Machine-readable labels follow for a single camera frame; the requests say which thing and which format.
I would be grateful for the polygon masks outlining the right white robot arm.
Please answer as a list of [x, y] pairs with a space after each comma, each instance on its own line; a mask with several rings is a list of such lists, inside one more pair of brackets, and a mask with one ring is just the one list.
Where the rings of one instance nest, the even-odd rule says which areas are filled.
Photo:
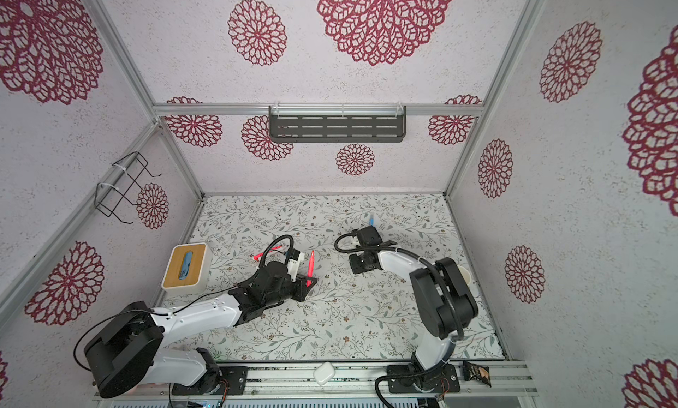
[[457, 263], [448, 257], [432, 263], [400, 247], [356, 247], [342, 252], [349, 256], [356, 275], [384, 270], [411, 285], [427, 331], [413, 355], [415, 370], [428, 372], [445, 364], [478, 315], [478, 304]]

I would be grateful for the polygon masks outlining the dark metal wall shelf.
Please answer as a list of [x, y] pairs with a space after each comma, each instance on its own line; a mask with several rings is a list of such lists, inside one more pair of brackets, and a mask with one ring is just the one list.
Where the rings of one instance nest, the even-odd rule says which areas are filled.
[[406, 136], [404, 106], [375, 109], [268, 108], [275, 143], [400, 143]]

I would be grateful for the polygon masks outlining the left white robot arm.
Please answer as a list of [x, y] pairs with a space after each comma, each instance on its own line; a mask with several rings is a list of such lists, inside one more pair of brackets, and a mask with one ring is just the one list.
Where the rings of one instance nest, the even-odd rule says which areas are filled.
[[176, 396], [218, 389], [224, 373], [207, 349], [178, 350], [171, 344], [249, 323], [286, 300], [302, 302], [316, 283], [314, 277], [293, 277], [284, 263], [271, 262], [237, 286], [183, 307], [129, 304], [84, 348], [100, 397], [119, 397], [143, 384], [167, 384]]

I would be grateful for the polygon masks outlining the white wooden-top tissue box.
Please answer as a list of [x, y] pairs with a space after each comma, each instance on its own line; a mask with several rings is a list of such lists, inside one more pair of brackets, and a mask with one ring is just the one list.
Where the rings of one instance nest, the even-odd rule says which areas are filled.
[[166, 296], [203, 293], [208, 286], [211, 260], [212, 251], [206, 242], [174, 247], [162, 281]]

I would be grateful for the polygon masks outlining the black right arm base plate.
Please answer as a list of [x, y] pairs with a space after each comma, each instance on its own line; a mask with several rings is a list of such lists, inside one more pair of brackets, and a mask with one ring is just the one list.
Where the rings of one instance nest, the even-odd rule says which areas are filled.
[[423, 373], [413, 365], [389, 365], [388, 391], [393, 394], [410, 393], [458, 393], [461, 384], [456, 368], [451, 364], [435, 367], [433, 371]]

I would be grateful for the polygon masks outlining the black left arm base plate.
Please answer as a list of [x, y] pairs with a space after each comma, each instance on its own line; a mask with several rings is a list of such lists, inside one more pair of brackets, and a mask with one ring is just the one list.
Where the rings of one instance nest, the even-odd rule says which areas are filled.
[[173, 384], [169, 392], [173, 397], [179, 396], [241, 396], [245, 392], [248, 367], [220, 367], [220, 372], [208, 372], [192, 386]]

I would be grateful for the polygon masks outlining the white pad on rail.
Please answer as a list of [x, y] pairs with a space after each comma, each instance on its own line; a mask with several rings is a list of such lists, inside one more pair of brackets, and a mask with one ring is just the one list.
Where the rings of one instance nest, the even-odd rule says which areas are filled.
[[337, 369], [331, 362], [324, 362], [314, 369], [314, 381], [319, 386], [328, 384], [337, 373]]

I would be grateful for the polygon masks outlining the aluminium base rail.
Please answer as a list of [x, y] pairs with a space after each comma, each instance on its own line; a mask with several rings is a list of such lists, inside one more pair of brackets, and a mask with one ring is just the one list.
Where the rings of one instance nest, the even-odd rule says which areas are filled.
[[94, 396], [90, 407], [534, 407], [539, 391], [522, 361], [482, 361], [490, 382], [464, 378], [453, 360], [424, 383], [398, 380], [401, 361], [227, 362], [224, 382], [204, 395], [180, 396], [167, 384], [121, 397]]

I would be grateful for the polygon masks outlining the pink highlighter pen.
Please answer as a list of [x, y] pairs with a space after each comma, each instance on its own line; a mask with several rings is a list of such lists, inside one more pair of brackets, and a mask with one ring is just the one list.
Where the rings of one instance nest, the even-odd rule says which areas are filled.
[[268, 250], [267, 252], [262, 252], [262, 253], [256, 254], [256, 256], [253, 256], [252, 259], [253, 259], [254, 261], [260, 261], [261, 258], [262, 258], [265, 254], [268, 254], [268, 253], [272, 252], [274, 249], [276, 249], [276, 247], [274, 247], [273, 249]]

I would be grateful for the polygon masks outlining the cream ceramic mug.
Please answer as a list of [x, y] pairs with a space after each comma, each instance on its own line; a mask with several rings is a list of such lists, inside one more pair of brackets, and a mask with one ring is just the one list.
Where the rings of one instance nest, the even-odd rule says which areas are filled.
[[462, 275], [467, 288], [471, 289], [471, 284], [472, 284], [471, 272], [469, 272], [469, 270], [467, 270], [463, 266], [457, 266], [457, 268], [458, 268], [460, 274]]

